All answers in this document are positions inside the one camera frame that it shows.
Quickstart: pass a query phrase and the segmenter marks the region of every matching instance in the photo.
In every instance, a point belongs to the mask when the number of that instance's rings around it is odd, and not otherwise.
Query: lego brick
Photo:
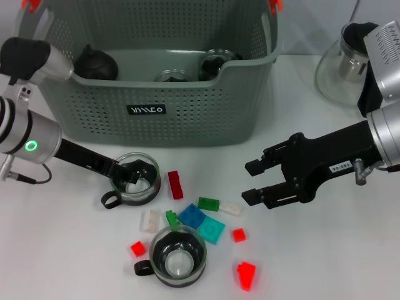
[[[184,225],[197,229],[203,223],[206,215],[192,203],[177,218]]]
[[[207,216],[197,231],[206,241],[217,244],[224,229],[225,224]]]
[[[220,201],[219,210],[226,214],[238,217],[242,213],[243,207],[235,203]]]
[[[237,266],[237,271],[239,272],[242,289],[250,291],[254,275],[256,274],[256,266],[249,264],[248,262],[242,262],[242,264]]]
[[[243,242],[246,240],[246,235],[244,233],[243,228],[235,229],[232,232],[232,235],[233,235],[233,239],[234,239],[235,243]]]
[[[219,200],[200,197],[197,207],[199,209],[205,209],[207,211],[218,211]]]
[[[167,217],[167,220],[168,220],[168,223],[170,226],[175,226],[175,225],[179,224],[178,217],[176,216],[175,212],[166,211],[165,215]]]
[[[136,255],[138,258],[139,256],[142,256],[144,253],[146,253],[146,248],[143,246],[143,244],[139,241],[136,244],[133,244],[131,246],[132,252]]]
[[[144,214],[142,214],[142,231],[145,233],[156,233],[158,231],[158,220],[158,211],[145,211]]]
[[[183,191],[179,181],[178,171],[168,172],[169,185],[171,186],[172,196],[174,200],[183,198]]]

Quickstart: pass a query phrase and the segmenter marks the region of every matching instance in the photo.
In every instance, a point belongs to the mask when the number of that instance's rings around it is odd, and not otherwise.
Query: basket label
[[[167,114],[165,104],[149,105],[127,105],[127,113],[132,116],[143,116],[149,114]]]

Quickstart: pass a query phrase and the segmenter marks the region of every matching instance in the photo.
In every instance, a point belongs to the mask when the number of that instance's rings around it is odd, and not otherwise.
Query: black mug handle
[[[139,261],[133,266],[133,268],[135,269],[135,274],[138,276],[148,276],[154,274],[153,267],[151,266],[149,260]]]
[[[106,204],[108,199],[110,199],[111,197],[116,197],[117,199],[111,203]],[[119,206],[122,203],[121,199],[119,198],[116,191],[111,191],[111,192],[107,192],[106,194],[104,194],[103,197],[101,198],[100,202],[106,209],[116,208],[117,206]]]

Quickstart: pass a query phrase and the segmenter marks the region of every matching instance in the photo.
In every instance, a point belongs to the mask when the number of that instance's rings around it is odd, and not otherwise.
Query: white tabletop
[[[309,204],[268,210],[248,207],[241,193],[284,181],[278,167],[251,177],[244,165],[263,149],[303,132],[316,138],[362,120],[356,110],[324,100],[313,76],[319,56],[281,56],[266,83],[259,122],[248,142],[209,148],[156,149],[82,144],[117,158],[141,151],[163,174],[178,170],[184,199],[173,201],[167,184],[143,207],[102,207],[108,179],[52,159],[53,180],[42,186],[0,184],[0,299],[398,299],[400,281],[400,174],[375,172],[359,187],[354,174],[323,184]],[[2,78],[1,89],[6,85]],[[31,109],[52,116],[36,91]],[[45,179],[41,166],[17,160],[15,170]],[[226,224],[217,245],[207,243],[207,267],[184,289],[155,276],[137,277],[129,246],[149,245],[139,231],[144,209],[180,212],[198,197],[245,206],[241,217],[206,212]],[[248,240],[235,244],[231,230]],[[251,292],[242,291],[236,266],[257,266]]]

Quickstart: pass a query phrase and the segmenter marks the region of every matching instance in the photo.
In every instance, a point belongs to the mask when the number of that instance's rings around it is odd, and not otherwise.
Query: basket handle
[[[25,39],[44,39],[54,20],[50,2],[51,0],[41,0],[38,6],[34,6],[29,1],[23,1],[14,22],[12,35]]]

